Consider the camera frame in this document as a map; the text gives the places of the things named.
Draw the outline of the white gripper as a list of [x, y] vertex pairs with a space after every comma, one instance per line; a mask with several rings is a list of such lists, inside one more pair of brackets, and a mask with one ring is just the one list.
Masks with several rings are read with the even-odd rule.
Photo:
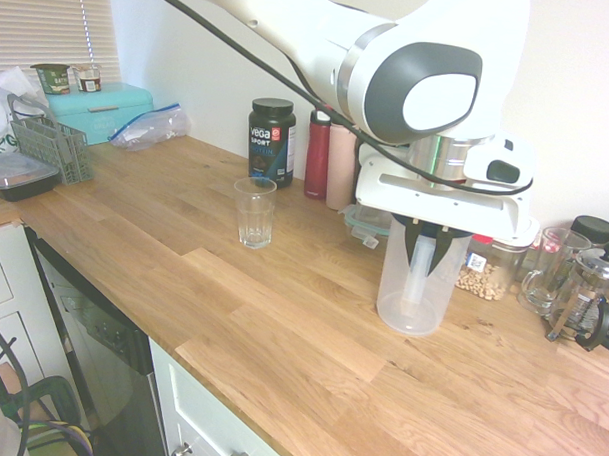
[[404, 215], [404, 242], [411, 265], [423, 221], [447, 226], [435, 234], [429, 269], [434, 271], [446, 256], [455, 229], [500, 240], [531, 242], [538, 223], [529, 215], [536, 170], [536, 152], [521, 144], [488, 143], [468, 150], [465, 163], [467, 187], [488, 189], [488, 194], [456, 188], [437, 190], [417, 174], [363, 144], [356, 197], [359, 204]]

